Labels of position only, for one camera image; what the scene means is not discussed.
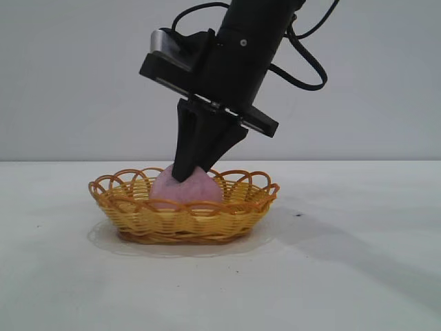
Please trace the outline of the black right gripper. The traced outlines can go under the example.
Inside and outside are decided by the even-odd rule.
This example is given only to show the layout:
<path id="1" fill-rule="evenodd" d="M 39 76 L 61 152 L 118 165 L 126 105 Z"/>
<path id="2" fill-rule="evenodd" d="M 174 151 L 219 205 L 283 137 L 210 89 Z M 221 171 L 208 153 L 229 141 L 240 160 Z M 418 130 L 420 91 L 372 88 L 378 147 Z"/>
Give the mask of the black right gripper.
<path id="1" fill-rule="evenodd" d="M 254 40 L 228 29 L 183 35 L 171 28 L 153 31 L 139 73 L 188 98 L 198 96 L 237 114 L 248 127 L 273 137 L 278 122 L 254 107 L 267 64 Z M 178 136 L 172 176 L 180 183 L 197 166 L 208 172 L 247 136 L 238 117 L 217 113 L 205 122 L 203 144 L 196 158 L 198 113 L 191 101 L 177 105 Z"/>

